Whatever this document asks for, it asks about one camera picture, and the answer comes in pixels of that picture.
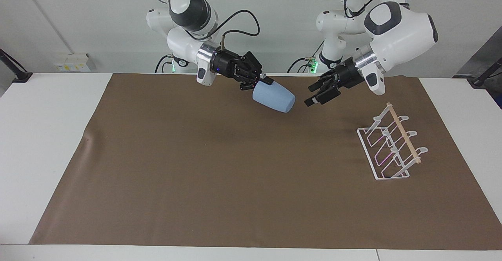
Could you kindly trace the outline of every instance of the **white electrical box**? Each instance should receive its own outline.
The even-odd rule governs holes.
[[[71,55],[58,55],[54,65],[59,71],[93,71],[96,66],[86,53],[74,53]]]

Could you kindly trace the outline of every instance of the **table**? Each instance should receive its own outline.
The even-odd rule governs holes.
[[[107,73],[37,73],[26,84],[13,84],[0,98],[0,260],[502,259],[502,251],[26,245],[110,77]],[[421,82],[502,221],[502,168],[498,168],[502,130],[497,128],[502,110],[486,91],[472,89],[465,80],[422,78]]]

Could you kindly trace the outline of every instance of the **brown mat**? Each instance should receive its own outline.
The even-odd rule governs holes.
[[[502,250],[502,226],[419,80],[289,114],[218,77],[113,75],[31,244]],[[376,181],[356,129],[392,102],[429,152]]]

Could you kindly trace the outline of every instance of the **black pole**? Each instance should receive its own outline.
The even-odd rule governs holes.
[[[496,70],[502,66],[502,58],[500,58],[495,64],[491,65],[482,75],[471,81],[474,86],[482,86],[484,81],[489,78]]]
[[[12,82],[27,82],[33,73],[28,73],[20,70],[12,61],[7,57],[5,52],[0,49],[0,60],[16,75],[16,78]]]

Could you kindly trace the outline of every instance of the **wooden dowel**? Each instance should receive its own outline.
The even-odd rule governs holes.
[[[420,157],[418,157],[417,151],[415,150],[413,143],[411,143],[411,141],[409,140],[409,137],[406,133],[406,130],[404,129],[403,125],[401,124],[399,117],[396,114],[396,111],[394,111],[394,107],[390,103],[387,103],[387,106],[389,106],[389,112],[391,112],[391,115],[394,118],[394,121],[396,122],[396,125],[398,126],[399,131],[403,135],[403,138],[406,141],[406,145],[408,146],[409,151],[411,152],[413,157],[416,159],[416,163],[420,164],[422,161],[420,160]]]

